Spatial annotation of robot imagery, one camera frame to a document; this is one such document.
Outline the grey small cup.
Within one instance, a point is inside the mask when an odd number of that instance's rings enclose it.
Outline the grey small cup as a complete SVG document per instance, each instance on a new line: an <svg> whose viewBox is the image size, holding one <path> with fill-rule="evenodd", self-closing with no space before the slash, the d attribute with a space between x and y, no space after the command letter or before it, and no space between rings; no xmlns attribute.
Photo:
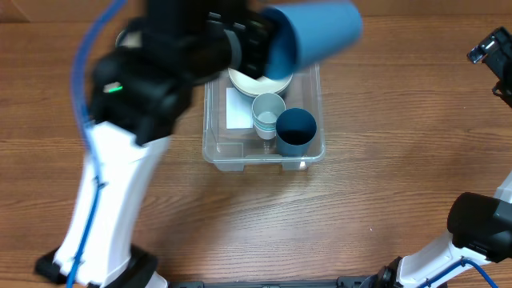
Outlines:
<svg viewBox="0 0 512 288"><path fill-rule="evenodd" d="M254 120L262 125L273 125L286 110L286 104L278 94L265 93L257 96L252 103Z"/></svg>

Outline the mint green small cup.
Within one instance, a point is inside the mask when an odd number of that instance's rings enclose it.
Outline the mint green small cup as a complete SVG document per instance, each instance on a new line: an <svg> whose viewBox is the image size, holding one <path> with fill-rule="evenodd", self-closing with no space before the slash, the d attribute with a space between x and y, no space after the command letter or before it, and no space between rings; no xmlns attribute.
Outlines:
<svg viewBox="0 0 512 288"><path fill-rule="evenodd" d="M272 122L263 122L260 121L258 118L254 118L253 124L261 130L274 130L276 126L276 121L277 119L273 120Z"/></svg>

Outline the white label in bin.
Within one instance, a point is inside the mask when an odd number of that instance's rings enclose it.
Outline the white label in bin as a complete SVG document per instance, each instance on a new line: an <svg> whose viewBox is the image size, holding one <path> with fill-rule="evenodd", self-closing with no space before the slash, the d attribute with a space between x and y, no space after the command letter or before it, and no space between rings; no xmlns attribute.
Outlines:
<svg viewBox="0 0 512 288"><path fill-rule="evenodd" d="M235 88L226 89L226 128L251 129L253 127L253 99Z"/></svg>

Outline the clear plastic storage bin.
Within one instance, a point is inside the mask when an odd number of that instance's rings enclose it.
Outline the clear plastic storage bin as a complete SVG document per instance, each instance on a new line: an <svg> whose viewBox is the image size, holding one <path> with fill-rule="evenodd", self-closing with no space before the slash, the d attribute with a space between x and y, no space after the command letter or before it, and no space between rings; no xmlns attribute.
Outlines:
<svg viewBox="0 0 512 288"><path fill-rule="evenodd" d="M323 129L322 92L319 66L296 73L283 97L288 108L308 110L317 123L317 133L302 157L284 157L276 140L264 140L251 129L226 128L226 89L233 88L227 72L205 84L202 154L204 159L225 172L242 171L249 165L279 164L284 170L304 170L319 162L326 153Z"/></svg>

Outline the dark blue tall cup front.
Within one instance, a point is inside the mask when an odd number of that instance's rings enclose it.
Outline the dark blue tall cup front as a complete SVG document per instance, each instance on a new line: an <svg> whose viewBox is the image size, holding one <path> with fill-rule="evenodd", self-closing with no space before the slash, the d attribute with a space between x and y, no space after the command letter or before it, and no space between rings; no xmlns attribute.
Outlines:
<svg viewBox="0 0 512 288"><path fill-rule="evenodd" d="M277 152L286 157L304 156L318 130L314 116L301 108L285 110L275 128Z"/></svg>

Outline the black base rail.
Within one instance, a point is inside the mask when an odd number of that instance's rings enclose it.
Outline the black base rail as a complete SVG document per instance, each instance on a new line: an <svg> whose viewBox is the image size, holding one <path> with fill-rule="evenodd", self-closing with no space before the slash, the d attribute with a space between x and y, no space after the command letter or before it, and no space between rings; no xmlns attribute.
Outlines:
<svg viewBox="0 0 512 288"><path fill-rule="evenodd" d="M359 288L371 287L376 275L341 276L327 280L261 281L261 282L169 282L169 288Z"/></svg>

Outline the dark blue tall cup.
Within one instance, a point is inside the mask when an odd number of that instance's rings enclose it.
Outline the dark blue tall cup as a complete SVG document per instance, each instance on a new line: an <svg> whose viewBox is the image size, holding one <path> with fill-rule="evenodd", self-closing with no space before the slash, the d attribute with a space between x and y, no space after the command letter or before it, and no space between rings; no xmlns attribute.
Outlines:
<svg viewBox="0 0 512 288"><path fill-rule="evenodd" d="M264 76L281 79L323 61L356 43L362 16L350 1L302 2L268 6L262 16L274 22Z"/></svg>
<svg viewBox="0 0 512 288"><path fill-rule="evenodd" d="M286 157L304 156L318 130L314 116L301 108L285 110L275 128L277 152Z"/></svg>

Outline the cream bowl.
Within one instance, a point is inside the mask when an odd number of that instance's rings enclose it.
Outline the cream bowl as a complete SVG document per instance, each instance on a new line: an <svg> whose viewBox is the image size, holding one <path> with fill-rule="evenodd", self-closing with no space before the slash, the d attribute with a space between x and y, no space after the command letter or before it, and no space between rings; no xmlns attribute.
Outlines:
<svg viewBox="0 0 512 288"><path fill-rule="evenodd" d="M260 94L264 93L273 93L273 94L281 94L283 93L287 87L290 85L289 82L278 82L277 84L272 83L260 83L260 84L253 84L248 86L241 86L234 82L232 82L233 88L235 88L240 93L251 97L256 98Z"/></svg>
<svg viewBox="0 0 512 288"><path fill-rule="evenodd" d="M228 75L237 90L253 98L264 93L280 94L288 87L293 78L293 75L289 75L278 80L266 77L253 79L234 69L228 69Z"/></svg>

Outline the cream tall cup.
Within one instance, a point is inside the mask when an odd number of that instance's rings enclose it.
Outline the cream tall cup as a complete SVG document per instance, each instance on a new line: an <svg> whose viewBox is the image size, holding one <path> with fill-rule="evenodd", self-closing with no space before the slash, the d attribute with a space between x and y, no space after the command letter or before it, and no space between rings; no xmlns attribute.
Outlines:
<svg viewBox="0 0 512 288"><path fill-rule="evenodd" d="M141 32L129 32L128 30L122 30L115 40L115 47L125 48L140 48L142 46Z"/></svg>

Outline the light blue small cup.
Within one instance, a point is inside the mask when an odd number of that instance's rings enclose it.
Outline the light blue small cup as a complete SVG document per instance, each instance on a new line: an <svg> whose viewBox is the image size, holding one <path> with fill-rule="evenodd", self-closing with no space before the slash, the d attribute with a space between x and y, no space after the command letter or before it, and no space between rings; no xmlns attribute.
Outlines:
<svg viewBox="0 0 512 288"><path fill-rule="evenodd" d="M262 131L275 131L275 123L255 122L254 126Z"/></svg>

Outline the pink small cup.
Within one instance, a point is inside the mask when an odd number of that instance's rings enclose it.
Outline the pink small cup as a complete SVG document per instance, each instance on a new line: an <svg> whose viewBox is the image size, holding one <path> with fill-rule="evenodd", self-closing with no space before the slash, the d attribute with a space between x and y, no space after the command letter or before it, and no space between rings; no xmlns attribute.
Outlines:
<svg viewBox="0 0 512 288"><path fill-rule="evenodd" d="M271 140L276 137L276 130L261 130L258 127L255 128L257 135L264 140Z"/></svg>

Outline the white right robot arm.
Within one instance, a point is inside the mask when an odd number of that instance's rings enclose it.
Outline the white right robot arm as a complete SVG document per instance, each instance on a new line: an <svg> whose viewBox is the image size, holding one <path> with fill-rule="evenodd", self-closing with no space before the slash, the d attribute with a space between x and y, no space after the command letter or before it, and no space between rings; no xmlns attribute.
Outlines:
<svg viewBox="0 0 512 288"><path fill-rule="evenodd" d="M476 269L487 284L496 283L482 269L511 257L511 176L492 197L465 192L452 205L447 231L419 252L396 258L362 287L445 287L459 274Z"/></svg>

